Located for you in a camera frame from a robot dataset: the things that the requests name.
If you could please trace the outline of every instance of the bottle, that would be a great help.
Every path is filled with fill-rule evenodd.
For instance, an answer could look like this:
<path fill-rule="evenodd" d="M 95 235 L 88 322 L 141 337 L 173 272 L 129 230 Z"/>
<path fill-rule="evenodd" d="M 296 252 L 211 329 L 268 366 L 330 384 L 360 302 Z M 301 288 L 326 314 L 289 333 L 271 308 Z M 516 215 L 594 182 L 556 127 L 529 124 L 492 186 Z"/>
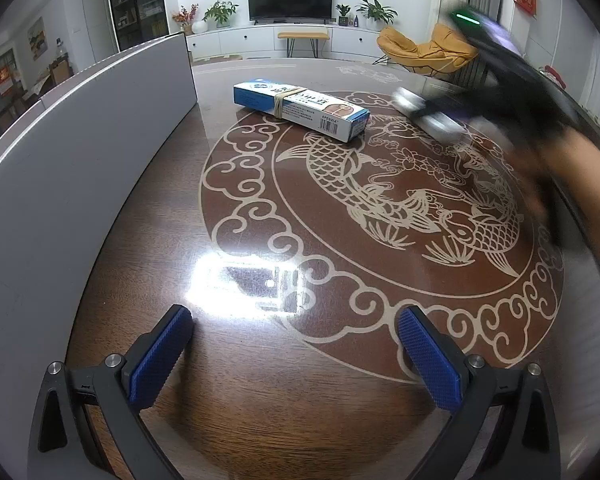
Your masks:
<path fill-rule="evenodd" d="M 58 38 L 56 40 L 56 59 L 59 59 L 62 56 L 66 56 L 66 55 L 67 55 L 67 51 L 66 51 L 66 48 L 64 47 L 64 43 L 62 42 L 62 40 L 60 38 Z"/>

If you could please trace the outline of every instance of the blue gripper pad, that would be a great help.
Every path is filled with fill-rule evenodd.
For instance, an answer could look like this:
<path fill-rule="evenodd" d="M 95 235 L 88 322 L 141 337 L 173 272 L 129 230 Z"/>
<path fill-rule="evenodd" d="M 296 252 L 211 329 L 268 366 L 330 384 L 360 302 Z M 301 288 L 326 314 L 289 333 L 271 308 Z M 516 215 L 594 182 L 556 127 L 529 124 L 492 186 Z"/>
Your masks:
<path fill-rule="evenodd" d="M 461 377 L 410 308 L 400 313 L 398 336 L 436 406 L 454 413 L 462 402 Z"/>
<path fill-rule="evenodd" d="M 181 305 L 174 305 L 165 317 L 169 315 L 173 317 L 159 335 L 155 332 L 143 334 L 136 341 L 142 346 L 141 338 L 144 336 L 155 339 L 139 361 L 138 366 L 130 371 L 128 377 L 128 401 L 138 411 L 154 405 L 155 399 L 173 370 L 178 357 L 191 338 L 193 319 L 189 309 Z M 127 355 L 132 353 L 135 345 L 136 343 L 129 349 Z"/>

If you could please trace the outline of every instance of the orange lounge chair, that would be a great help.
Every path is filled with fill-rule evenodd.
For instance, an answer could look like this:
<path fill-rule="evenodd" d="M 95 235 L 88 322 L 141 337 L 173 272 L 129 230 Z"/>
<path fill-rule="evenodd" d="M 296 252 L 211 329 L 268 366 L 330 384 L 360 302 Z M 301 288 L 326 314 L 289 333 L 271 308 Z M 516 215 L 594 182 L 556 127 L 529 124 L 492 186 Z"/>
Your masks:
<path fill-rule="evenodd" d="M 378 46 L 387 59 L 410 72 L 429 76 L 455 72 L 478 54 L 458 32 L 442 23 L 436 23 L 431 41 L 421 44 L 413 43 L 393 27 L 385 27 L 378 36 Z"/>

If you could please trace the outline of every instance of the box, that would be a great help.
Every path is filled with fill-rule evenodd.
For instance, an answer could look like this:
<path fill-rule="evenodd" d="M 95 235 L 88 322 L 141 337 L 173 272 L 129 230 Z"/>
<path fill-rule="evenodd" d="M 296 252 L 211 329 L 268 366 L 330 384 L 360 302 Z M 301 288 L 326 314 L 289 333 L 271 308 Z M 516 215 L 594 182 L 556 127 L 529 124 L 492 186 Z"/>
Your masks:
<path fill-rule="evenodd" d="M 293 85 L 254 79 L 234 85 L 234 103 L 273 114 L 274 96 L 296 88 Z M 282 118 L 316 132 L 348 142 L 365 131 L 369 110 L 337 97 L 302 90 L 283 99 Z"/>

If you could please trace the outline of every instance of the screw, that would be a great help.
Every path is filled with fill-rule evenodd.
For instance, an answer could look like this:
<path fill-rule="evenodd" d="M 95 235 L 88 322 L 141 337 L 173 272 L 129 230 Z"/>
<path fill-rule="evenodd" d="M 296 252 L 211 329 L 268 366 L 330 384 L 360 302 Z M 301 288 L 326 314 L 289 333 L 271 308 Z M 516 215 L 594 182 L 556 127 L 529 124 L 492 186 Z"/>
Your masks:
<path fill-rule="evenodd" d="M 481 355 L 470 355 L 468 361 L 474 368 L 482 368 L 484 366 L 484 358 Z"/>
<path fill-rule="evenodd" d="M 531 375 L 540 375 L 542 368 L 538 363 L 529 363 L 526 369 L 529 371 Z"/>
<path fill-rule="evenodd" d="M 111 354 L 104 359 L 104 364 L 106 364 L 109 368 L 116 367 L 122 361 L 122 356 L 120 354 Z"/>
<path fill-rule="evenodd" d="M 62 369 L 62 363 L 60 361 L 53 361 L 48 367 L 46 367 L 46 371 L 51 375 L 57 374 Z"/>

